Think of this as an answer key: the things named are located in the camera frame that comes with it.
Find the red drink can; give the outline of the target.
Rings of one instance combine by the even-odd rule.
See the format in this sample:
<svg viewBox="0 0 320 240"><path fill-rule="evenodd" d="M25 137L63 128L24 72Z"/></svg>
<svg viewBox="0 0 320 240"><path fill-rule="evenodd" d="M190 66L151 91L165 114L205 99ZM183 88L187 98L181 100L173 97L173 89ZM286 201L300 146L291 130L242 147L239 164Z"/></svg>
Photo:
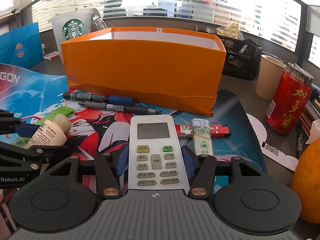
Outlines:
<svg viewBox="0 0 320 240"><path fill-rule="evenodd" d="M313 76L289 62L265 114L267 123L281 134L295 127L313 90Z"/></svg>

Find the orange fruit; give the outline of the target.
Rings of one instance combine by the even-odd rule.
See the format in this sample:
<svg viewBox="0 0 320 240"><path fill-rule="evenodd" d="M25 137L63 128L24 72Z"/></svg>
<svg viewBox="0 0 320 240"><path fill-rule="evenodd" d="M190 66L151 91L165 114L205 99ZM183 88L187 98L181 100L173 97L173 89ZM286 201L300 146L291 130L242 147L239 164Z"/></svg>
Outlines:
<svg viewBox="0 0 320 240"><path fill-rule="evenodd" d="M319 139L312 142L301 155L291 182L291 189L302 202L301 219L319 223Z"/></svg>

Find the white crumpled tissue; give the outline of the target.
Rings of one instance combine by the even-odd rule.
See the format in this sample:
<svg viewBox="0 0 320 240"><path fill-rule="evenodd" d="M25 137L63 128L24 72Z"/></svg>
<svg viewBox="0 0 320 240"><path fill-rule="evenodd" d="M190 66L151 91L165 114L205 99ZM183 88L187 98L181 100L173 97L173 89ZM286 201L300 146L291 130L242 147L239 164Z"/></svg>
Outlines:
<svg viewBox="0 0 320 240"><path fill-rule="evenodd" d="M317 140L320 137L320 120L317 119L312 122L311 130L310 130L310 136L306 142L307 145L310 145L315 140Z"/></svg>

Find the green packet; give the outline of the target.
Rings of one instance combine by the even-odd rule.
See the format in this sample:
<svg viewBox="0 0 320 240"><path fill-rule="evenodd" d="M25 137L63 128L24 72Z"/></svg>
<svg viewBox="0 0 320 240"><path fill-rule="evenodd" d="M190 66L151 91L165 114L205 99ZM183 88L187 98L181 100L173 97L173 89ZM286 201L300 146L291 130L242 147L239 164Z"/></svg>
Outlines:
<svg viewBox="0 0 320 240"><path fill-rule="evenodd" d="M15 132L17 135L11 136L10 144L18 147L25 147L37 130L37 127L28 127L28 125L40 126L46 120L53 121L58 114L69 117L73 112L73 108L58 104L50 106L45 111L22 117L21 120L25 121L26 125L22 125L22 127Z"/></svg>

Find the stack of books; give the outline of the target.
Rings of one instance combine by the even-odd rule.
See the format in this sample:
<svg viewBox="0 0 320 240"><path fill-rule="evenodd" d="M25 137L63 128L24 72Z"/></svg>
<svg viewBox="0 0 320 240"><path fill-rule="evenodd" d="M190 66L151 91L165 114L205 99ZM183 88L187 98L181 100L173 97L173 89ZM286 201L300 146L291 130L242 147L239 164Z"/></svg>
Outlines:
<svg viewBox="0 0 320 240"><path fill-rule="evenodd" d="M313 121L319 119L319 86L313 85L310 98L299 118L303 131L310 137Z"/></svg>

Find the yellow toy brick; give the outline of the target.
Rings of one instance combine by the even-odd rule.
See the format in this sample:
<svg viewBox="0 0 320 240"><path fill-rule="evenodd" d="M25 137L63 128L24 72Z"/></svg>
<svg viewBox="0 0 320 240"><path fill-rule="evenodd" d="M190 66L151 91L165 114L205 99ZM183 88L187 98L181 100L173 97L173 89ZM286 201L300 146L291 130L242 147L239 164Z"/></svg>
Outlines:
<svg viewBox="0 0 320 240"><path fill-rule="evenodd" d="M230 37L233 39L239 38L239 24L238 23L229 23L225 26L217 28L217 35Z"/></svg>

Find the anime desk mat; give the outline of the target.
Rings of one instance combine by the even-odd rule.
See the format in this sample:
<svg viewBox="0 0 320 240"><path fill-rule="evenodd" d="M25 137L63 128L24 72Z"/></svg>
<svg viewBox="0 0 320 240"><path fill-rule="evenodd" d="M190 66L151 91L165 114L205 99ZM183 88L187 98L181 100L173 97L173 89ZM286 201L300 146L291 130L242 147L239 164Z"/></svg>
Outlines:
<svg viewBox="0 0 320 240"><path fill-rule="evenodd" d="M76 155L85 160L91 160L99 152L114 155L129 140L131 114L82 109L76 102L63 99L67 88L64 75L41 74L2 64L1 109L11 111L27 126L12 135L2 135L1 141L23 146L33 134L31 125L40 124L49 113L62 112L71 120L68 142ZM214 139L217 159L229 161L240 156L266 170L257 136L238 97L227 90L219 91L215 111L217 117L210 122L227 124L232 132L228 139Z"/></svg>

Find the beige lotion tube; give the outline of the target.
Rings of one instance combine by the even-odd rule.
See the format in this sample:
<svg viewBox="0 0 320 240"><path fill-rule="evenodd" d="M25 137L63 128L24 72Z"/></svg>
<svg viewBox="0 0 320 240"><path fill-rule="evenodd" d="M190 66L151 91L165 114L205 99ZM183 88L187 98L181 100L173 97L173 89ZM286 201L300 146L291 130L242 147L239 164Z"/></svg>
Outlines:
<svg viewBox="0 0 320 240"><path fill-rule="evenodd" d="M31 146L63 146L67 141L67 134L71 129L71 122L63 115L58 114L54 120L45 120L37 129L25 149Z"/></svg>

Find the grey black marker pen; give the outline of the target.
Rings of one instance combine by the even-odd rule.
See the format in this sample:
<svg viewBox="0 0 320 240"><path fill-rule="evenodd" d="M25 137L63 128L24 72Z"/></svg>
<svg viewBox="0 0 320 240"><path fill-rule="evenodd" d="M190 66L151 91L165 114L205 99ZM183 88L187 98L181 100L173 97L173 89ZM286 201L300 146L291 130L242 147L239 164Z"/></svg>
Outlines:
<svg viewBox="0 0 320 240"><path fill-rule="evenodd" d="M80 101L78 105L86 108L114 111L114 112L123 112L123 113L132 113L134 115L161 115L160 110L148 107L138 107L138 106L122 106L122 105L113 105L108 103L99 103L99 102L89 102L89 101Z"/></svg>

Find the blue cap marker pen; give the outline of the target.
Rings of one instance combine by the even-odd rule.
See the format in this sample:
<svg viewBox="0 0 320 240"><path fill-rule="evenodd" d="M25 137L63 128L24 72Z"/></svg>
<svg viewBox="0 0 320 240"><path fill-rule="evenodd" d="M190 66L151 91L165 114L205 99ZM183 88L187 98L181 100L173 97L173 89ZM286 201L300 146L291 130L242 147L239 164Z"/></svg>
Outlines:
<svg viewBox="0 0 320 240"><path fill-rule="evenodd" d="M66 100L90 101L90 102L109 103L109 104L124 105L124 106L132 106L134 103L133 98L126 97L126 96L100 95L100 94L84 93L84 92L64 92L62 97Z"/></svg>

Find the beige paper cup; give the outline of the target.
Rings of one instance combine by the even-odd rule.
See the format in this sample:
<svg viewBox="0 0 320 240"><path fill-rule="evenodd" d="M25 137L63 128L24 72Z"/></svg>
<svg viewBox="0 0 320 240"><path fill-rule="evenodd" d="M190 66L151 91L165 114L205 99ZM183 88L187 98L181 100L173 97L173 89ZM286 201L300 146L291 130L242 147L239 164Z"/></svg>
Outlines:
<svg viewBox="0 0 320 240"><path fill-rule="evenodd" d="M286 64L268 55L261 56L255 92L266 100L272 100Z"/></svg>

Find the Starbucks plastic cup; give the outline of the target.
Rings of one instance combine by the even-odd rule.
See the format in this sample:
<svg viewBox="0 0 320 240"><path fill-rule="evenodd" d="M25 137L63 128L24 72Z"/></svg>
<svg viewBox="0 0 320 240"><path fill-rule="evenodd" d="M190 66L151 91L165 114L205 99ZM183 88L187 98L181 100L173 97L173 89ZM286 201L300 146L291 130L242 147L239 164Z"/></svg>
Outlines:
<svg viewBox="0 0 320 240"><path fill-rule="evenodd" d="M53 16L52 24L58 52L63 61L61 43L91 32L92 9L76 9Z"/></svg>

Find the white remote control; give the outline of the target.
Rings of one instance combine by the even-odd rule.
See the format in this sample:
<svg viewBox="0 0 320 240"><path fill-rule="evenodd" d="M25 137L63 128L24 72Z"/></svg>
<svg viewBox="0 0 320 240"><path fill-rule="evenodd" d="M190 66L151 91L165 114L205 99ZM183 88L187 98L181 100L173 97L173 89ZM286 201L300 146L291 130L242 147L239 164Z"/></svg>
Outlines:
<svg viewBox="0 0 320 240"><path fill-rule="evenodd" d="M130 190L189 192L180 143L170 115L131 118L128 165Z"/></svg>

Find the black mesh organizer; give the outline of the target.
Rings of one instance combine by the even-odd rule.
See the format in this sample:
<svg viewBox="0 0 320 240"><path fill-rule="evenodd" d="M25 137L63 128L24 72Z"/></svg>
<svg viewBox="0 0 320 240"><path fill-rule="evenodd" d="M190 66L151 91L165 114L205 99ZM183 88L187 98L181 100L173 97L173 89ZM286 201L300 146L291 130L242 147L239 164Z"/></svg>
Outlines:
<svg viewBox="0 0 320 240"><path fill-rule="evenodd" d="M252 38L237 40L231 37L218 35L212 28L201 30L194 25L194 30L202 33L215 34L223 43L226 50L226 59L223 67L223 75L237 77L252 81L255 79L261 60L263 48Z"/></svg>

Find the small grey product box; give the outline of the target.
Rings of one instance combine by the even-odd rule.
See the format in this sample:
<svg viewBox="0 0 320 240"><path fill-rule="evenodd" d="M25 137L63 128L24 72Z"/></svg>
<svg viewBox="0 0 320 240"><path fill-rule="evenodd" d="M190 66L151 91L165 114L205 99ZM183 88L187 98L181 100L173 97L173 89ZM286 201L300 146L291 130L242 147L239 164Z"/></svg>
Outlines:
<svg viewBox="0 0 320 240"><path fill-rule="evenodd" d="M97 9L91 9L91 32L107 29L105 21L100 17Z"/></svg>

